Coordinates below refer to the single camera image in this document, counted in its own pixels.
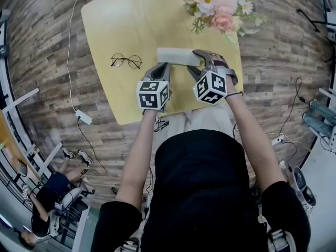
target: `power strip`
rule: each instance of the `power strip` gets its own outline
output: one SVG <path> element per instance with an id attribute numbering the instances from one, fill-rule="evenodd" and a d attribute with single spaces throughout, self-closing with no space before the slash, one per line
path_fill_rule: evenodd
<path id="1" fill-rule="evenodd" d="M 276 144 L 279 144 L 279 143 L 283 142 L 283 141 L 284 141 L 284 138 L 283 138 L 283 137 L 284 137 L 283 134 L 281 134 L 279 137 L 274 138 L 274 139 L 271 141 L 271 144 L 272 144 L 272 145 L 276 145 Z"/>
<path id="2" fill-rule="evenodd" d="M 92 118 L 89 115 L 86 115 L 84 112 L 77 109 L 76 111 L 76 117 L 80 120 L 84 121 L 87 125 L 90 125 L 92 123 Z"/>

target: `black t-shirt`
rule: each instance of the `black t-shirt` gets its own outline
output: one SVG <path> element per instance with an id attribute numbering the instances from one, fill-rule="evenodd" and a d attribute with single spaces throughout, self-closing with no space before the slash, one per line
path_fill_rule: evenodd
<path id="1" fill-rule="evenodd" d="M 47 187 L 42 187 L 41 190 L 37 193 L 36 198 L 39 200 L 47 213 L 54 209 L 54 204 L 58 201 L 58 195 Z M 50 217 L 48 218 L 47 222 L 43 221 L 40 218 L 40 213 L 34 205 L 33 215 L 31 218 L 31 230 L 33 233 L 38 237 L 45 237 L 48 235 Z"/>
<path id="2" fill-rule="evenodd" d="M 142 252 L 267 251 L 267 234 L 249 190 L 243 147 L 221 132 L 196 130 L 166 140 L 155 156 L 156 181 Z M 292 233 L 306 251 L 310 226 L 286 182 L 262 194 L 262 212 L 272 230 Z M 137 230 L 140 212 L 132 205 L 102 206 L 91 251 L 114 251 Z"/>

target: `pink flower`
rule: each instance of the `pink flower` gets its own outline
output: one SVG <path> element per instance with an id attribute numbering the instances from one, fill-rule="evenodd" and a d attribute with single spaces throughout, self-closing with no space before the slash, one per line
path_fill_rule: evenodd
<path id="1" fill-rule="evenodd" d="M 233 16 L 225 12 L 217 12 L 212 19 L 212 25 L 220 31 L 231 32 L 234 30 Z"/>
<path id="2" fill-rule="evenodd" d="M 235 14 L 238 7 L 238 0 L 213 0 L 217 11 Z"/>

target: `black shorts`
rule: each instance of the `black shorts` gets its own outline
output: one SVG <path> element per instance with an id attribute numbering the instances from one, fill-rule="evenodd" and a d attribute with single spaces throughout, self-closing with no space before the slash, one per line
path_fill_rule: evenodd
<path id="1" fill-rule="evenodd" d="M 56 192 L 59 197 L 62 197 L 63 194 L 67 191 L 67 187 L 70 184 L 70 181 L 65 175 L 60 172 L 52 174 L 44 186 L 46 189 Z"/>

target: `black bracelet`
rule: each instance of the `black bracelet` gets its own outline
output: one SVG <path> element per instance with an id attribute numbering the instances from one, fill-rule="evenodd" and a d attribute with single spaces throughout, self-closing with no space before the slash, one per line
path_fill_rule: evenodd
<path id="1" fill-rule="evenodd" d="M 239 95 L 239 94 L 241 94 L 242 97 L 243 97 L 243 95 L 244 95 L 244 93 L 243 93 L 242 91 L 239 91 L 239 92 L 229 93 L 225 98 L 228 98 L 228 97 L 230 97 L 230 96 L 232 96 L 232 95 Z"/>

